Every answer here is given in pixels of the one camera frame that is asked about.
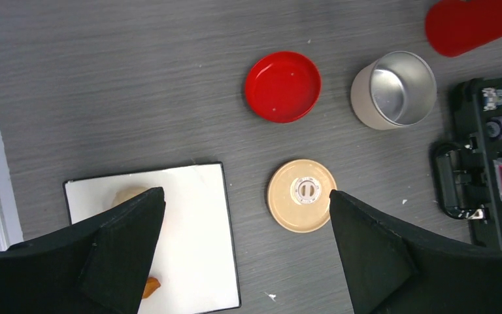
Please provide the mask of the beige bun food piece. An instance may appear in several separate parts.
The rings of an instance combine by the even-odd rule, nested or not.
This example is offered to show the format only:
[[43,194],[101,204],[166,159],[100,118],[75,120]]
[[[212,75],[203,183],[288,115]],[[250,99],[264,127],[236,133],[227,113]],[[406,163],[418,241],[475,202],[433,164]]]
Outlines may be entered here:
[[125,188],[123,190],[120,190],[117,192],[114,196],[114,199],[111,203],[110,208],[114,208],[121,203],[128,201],[135,196],[138,196],[139,194],[142,194],[143,192],[147,191],[149,187],[142,187],[142,186],[132,186],[129,188]]

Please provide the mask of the red tall cup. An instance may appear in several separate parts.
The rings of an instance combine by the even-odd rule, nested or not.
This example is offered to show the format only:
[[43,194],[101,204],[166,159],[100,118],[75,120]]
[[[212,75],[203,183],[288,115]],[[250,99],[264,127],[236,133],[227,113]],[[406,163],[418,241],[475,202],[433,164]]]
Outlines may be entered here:
[[438,1],[428,10],[424,29],[436,52],[460,56],[502,38],[502,1]]

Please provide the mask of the orange food piece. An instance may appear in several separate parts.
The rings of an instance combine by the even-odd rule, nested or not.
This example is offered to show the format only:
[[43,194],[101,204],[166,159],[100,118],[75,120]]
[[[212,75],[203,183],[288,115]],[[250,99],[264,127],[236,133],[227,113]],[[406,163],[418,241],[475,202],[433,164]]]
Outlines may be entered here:
[[149,277],[146,280],[143,294],[142,294],[142,299],[147,299],[149,298],[157,289],[161,287],[161,283],[159,282],[158,279],[155,277]]

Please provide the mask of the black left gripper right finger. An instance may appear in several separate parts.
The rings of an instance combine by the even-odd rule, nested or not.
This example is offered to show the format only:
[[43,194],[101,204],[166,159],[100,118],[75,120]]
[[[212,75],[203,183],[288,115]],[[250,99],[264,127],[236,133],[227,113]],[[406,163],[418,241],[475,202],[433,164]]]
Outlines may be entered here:
[[342,191],[329,198],[356,313],[502,313],[502,251],[430,232]]

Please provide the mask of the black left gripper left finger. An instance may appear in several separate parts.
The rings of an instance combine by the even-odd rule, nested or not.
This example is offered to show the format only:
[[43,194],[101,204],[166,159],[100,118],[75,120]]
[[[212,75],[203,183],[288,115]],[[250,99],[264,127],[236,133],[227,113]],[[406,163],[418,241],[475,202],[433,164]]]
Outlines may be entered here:
[[0,251],[0,313],[136,313],[165,214],[151,188]]

